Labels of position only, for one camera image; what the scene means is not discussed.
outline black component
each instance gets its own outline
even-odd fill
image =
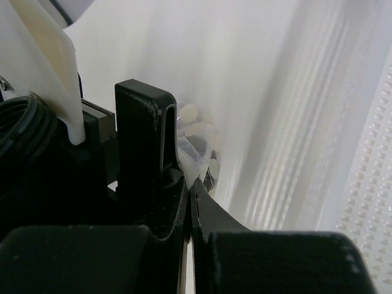
[[[361,255],[337,233],[216,232],[213,293],[375,293]]]
[[[62,8],[62,6],[57,2],[57,0],[49,0],[50,3],[55,7],[55,9],[60,13],[67,26],[70,26],[74,23],[68,13]]]
[[[159,293],[165,248],[147,227],[26,227],[0,250],[1,293]]]
[[[181,293],[191,232],[199,294],[374,293],[345,237],[251,232],[201,180],[188,193],[174,97],[135,80],[115,91],[118,133],[82,100],[79,146],[34,97],[0,104],[0,173],[15,179],[0,177],[0,238],[22,227],[0,246],[0,293]]]
[[[232,218],[207,193],[200,179],[190,190],[190,214],[192,216],[192,240],[194,244],[195,289],[197,293],[209,293],[211,259],[207,242],[212,232],[249,232]]]
[[[119,83],[115,91],[121,159],[117,191],[122,202],[135,208],[133,214],[145,214],[160,202],[161,190],[182,176],[176,100],[169,92],[137,80]]]
[[[33,96],[0,104],[0,195],[46,150],[56,126],[55,114]]]

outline white plastic tab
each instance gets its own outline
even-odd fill
[[[0,9],[0,75],[14,92],[31,92],[65,122],[69,140],[85,140],[75,49],[36,0],[3,0]]]

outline white ribbed surface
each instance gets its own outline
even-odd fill
[[[360,248],[384,293],[392,293],[391,92],[392,50],[361,135],[337,224]]]

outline white plastic panel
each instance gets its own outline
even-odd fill
[[[392,50],[344,188],[339,219],[335,220],[336,228],[360,248],[371,276],[383,293],[392,292],[391,91]]]

